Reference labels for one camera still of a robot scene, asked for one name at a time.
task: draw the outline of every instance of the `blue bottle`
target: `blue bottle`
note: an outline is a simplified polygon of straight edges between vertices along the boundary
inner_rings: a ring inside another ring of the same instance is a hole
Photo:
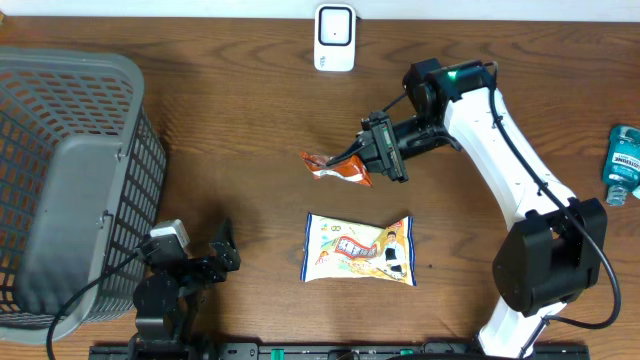
[[[620,206],[640,182],[640,130],[618,125],[611,130],[609,140],[602,180],[609,185],[607,203]]]

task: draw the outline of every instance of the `white robotic arm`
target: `white robotic arm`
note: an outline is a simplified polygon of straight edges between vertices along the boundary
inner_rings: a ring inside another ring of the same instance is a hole
[[[478,334],[483,352],[526,356],[549,319],[585,325],[553,317],[595,285],[601,260],[614,285],[616,307],[598,326],[612,323],[619,312],[619,288],[601,250],[606,212],[596,199],[578,201],[542,163],[495,89],[495,75],[479,61],[442,67],[430,59],[413,64],[403,85],[416,116],[391,123],[386,111],[401,96],[364,119],[356,142],[327,166],[357,155],[369,172],[404,182],[404,160],[446,144],[466,150],[509,230],[493,262],[500,300]]]
[[[518,147],[529,165],[548,183],[548,188],[569,206],[569,198],[575,195],[553,176],[522,136],[509,115],[502,94],[496,89],[496,109],[503,117],[502,123],[509,137]],[[551,200],[541,194],[531,176],[516,159],[502,135],[493,123],[489,109],[489,89],[480,88],[462,94],[462,100],[450,101],[444,116],[444,125],[469,154],[496,197],[504,216],[507,230],[525,214],[535,210],[540,214],[558,210]],[[566,304],[557,302],[541,308],[537,314],[525,317],[511,309],[500,298],[491,320],[478,334],[485,354],[517,358],[527,341],[536,332],[542,317],[555,315]],[[525,356],[532,349],[525,349]]]
[[[502,94],[496,89],[495,102],[502,124],[520,153],[548,188],[569,206],[573,192],[553,176],[511,119]],[[462,94],[462,100],[450,101],[444,115],[444,125],[469,154],[500,205],[507,230],[531,210],[546,214],[558,207],[540,193],[531,176],[516,159],[502,135],[493,124],[489,110],[489,89],[484,87]]]

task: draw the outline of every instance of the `gray plastic basket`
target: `gray plastic basket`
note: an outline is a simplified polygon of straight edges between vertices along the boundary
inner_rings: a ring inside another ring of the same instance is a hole
[[[155,223],[166,158],[130,60],[0,48],[0,338],[44,343],[77,290]],[[144,266],[86,293],[55,332],[132,307]]]

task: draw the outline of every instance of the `wooden table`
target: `wooden table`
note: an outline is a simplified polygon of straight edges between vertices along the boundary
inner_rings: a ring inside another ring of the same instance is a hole
[[[313,22],[232,19],[8,18],[0,42],[113,52],[146,80],[145,106],[168,143],[160,220],[181,218],[206,242],[234,221],[240,271],[215,286],[197,327],[221,340],[420,343],[469,338],[498,298],[491,261],[506,236],[501,212],[469,157],[441,148],[407,163],[410,181],[374,188],[313,180],[301,150],[338,154],[359,120],[402,92],[412,62],[497,60],[511,114],[550,169],[582,199],[603,199],[611,127],[640,126],[640,27],[632,24],[369,21],[358,24],[355,70],[313,67]],[[407,101],[391,111],[410,115]],[[606,251],[624,305],[606,330],[553,324],[543,339],[584,341],[593,359],[640,352],[640,202],[608,208]],[[418,287],[376,279],[299,280],[307,212],[379,226],[415,216]],[[564,315],[604,319],[598,285]],[[60,359],[127,340],[134,316],[82,326],[55,345]],[[43,358],[3,343],[0,358]]]

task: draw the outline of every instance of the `chip bag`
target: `chip bag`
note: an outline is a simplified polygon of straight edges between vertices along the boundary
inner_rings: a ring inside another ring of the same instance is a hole
[[[416,286],[406,217],[386,229],[309,214],[300,279],[375,277]]]
[[[373,184],[369,171],[357,155],[332,166],[326,166],[326,163],[331,160],[329,156],[309,155],[306,152],[301,152],[300,157],[316,179],[331,175],[361,185],[371,186]]]

